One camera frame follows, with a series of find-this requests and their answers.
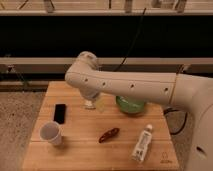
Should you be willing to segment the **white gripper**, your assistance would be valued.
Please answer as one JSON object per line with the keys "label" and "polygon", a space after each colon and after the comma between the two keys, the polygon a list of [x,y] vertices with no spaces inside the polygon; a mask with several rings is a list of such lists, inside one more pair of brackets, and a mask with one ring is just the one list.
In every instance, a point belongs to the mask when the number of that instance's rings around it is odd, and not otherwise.
{"label": "white gripper", "polygon": [[[82,91],[81,95],[86,100],[95,101],[99,97],[100,93],[95,90],[86,90],[86,91]],[[103,99],[97,99],[95,101],[95,107],[99,112],[104,112],[106,110],[106,105]]]}

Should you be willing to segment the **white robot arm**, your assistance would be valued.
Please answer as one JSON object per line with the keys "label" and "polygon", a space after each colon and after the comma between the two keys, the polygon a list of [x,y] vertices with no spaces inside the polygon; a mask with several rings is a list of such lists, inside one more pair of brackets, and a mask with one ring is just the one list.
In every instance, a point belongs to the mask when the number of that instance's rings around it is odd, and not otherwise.
{"label": "white robot arm", "polygon": [[95,54],[83,51],[67,70],[65,81],[90,101],[96,100],[100,93],[107,93],[189,112],[195,123],[184,171],[213,171],[213,78],[101,71]]}

